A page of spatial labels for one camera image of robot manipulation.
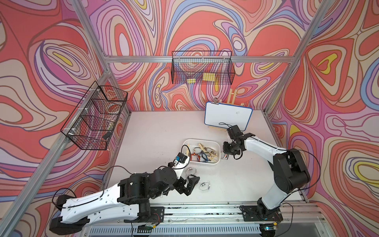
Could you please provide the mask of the black smart watch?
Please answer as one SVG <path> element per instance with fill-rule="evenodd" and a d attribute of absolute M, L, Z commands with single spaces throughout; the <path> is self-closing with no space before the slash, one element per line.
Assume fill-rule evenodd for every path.
<path fill-rule="evenodd" d="M 199 180 L 200 180 L 200 177 L 196 176 L 196 175 L 189 175 L 187 177 L 189 183 L 198 183 Z"/>

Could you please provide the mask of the white pink strap watch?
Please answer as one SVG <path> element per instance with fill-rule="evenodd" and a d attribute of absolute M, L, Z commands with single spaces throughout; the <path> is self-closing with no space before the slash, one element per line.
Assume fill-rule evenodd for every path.
<path fill-rule="evenodd" d="M 186 170 L 186 175 L 187 176 L 190 176 L 190 175 L 196 175 L 197 174 L 197 170 L 196 168 L 194 167 L 189 167 L 187 170 Z"/>

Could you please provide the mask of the beige strap watch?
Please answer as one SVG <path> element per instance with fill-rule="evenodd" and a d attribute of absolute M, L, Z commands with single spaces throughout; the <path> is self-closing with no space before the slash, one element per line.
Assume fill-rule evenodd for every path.
<path fill-rule="evenodd" d="M 203 146 L 201 143 L 198 143 L 198 146 L 202 150 L 203 153 L 208 153 L 207 147 Z"/>

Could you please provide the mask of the red translucent watch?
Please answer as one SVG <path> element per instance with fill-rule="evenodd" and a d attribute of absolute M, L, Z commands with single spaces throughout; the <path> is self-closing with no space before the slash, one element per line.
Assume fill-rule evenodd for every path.
<path fill-rule="evenodd" d="M 192 162 L 201 162 L 201 156 L 200 156 L 200 154 L 199 153 L 195 153 L 195 152 L 191 153 L 190 154 L 190 161 L 192 161 Z"/>

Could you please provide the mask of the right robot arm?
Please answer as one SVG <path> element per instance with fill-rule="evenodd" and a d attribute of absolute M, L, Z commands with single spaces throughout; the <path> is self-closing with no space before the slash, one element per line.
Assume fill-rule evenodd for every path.
<path fill-rule="evenodd" d="M 257 201 L 257 213 L 261 219 L 267 219 L 295 189 L 311 181 L 299 150 L 271 145 L 252 133 L 244 134 L 237 125 L 229 126 L 227 133 L 231 142 L 224 142 L 224 154 L 239 155 L 240 159 L 245 151 L 253 152 L 267 160 L 273 171 L 273 186 Z"/>

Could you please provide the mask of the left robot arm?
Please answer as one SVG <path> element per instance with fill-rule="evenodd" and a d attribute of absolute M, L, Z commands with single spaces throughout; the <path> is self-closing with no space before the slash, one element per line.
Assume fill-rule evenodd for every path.
<path fill-rule="evenodd" d="M 64 236 L 84 227 L 111 220 L 158 225 L 164 220 L 164 207 L 152 207 L 151 199 L 168 195 L 172 190 L 189 196 L 200 178 L 177 175 L 170 167 L 153 173 L 136 173 L 104 190 L 85 196 L 61 195 L 55 206 L 61 212 L 49 224 L 54 234 Z"/>

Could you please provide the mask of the white plastic storage box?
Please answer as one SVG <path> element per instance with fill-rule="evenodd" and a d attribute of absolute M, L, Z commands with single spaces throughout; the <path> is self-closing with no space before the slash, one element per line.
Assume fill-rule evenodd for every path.
<path fill-rule="evenodd" d="M 187 139 L 183 145 L 192 165 L 215 166 L 221 160 L 221 148 L 217 142 Z"/>

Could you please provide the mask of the yellow sticky note large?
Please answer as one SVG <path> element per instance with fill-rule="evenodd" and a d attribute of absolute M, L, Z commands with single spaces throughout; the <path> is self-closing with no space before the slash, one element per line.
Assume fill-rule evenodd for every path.
<path fill-rule="evenodd" d="M 202 80 L 204 82 L 214 82 L 216 80 L 216 74 L 215 73 L 203 73 Z"/>

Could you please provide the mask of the yellow sticky note small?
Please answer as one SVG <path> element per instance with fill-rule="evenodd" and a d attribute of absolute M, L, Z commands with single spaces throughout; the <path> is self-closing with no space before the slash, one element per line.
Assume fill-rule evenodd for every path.
<path fill-rule="evenodd" d="M 187 79 L 187 84 L 195 84 L 196 79 Z"/>

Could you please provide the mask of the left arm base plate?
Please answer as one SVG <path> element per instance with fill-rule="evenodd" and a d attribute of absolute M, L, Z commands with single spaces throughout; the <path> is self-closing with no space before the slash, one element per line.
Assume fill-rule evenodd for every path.
<path fill-rule="evenodd" d="M 138 215 L 135 220 L 123 220 L 124 223 L 161 223 L 164 221 L 165 208 L 163 206 L 153 206 L 150 211 Z"/>

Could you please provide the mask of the aluminium rail front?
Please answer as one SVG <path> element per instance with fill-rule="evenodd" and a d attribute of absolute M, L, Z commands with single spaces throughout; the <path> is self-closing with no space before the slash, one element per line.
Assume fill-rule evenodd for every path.
<path fill-rule="evenodd" d="M 147 230 L 143 223 L 121 220 L 84 228 L 82 237 L 192 237 L 260 236 L 275 233 L 280 237 L 333 236 L 321 209 L 312 203 L 286 201 L 278 216 L 258 218 L 252 203 L 165 204 L 157 227 Z"/>

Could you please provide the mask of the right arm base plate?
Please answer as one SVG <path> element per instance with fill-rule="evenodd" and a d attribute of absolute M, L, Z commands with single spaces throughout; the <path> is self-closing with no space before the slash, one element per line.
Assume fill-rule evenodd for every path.
<path fill-rule="evenodd" d="M 268 221 L 280 223 L 283 221 L 279 207 L 268 210 L 263 205 L 240 205 L 239 210 L 242 212 L 245 222 Z"/>

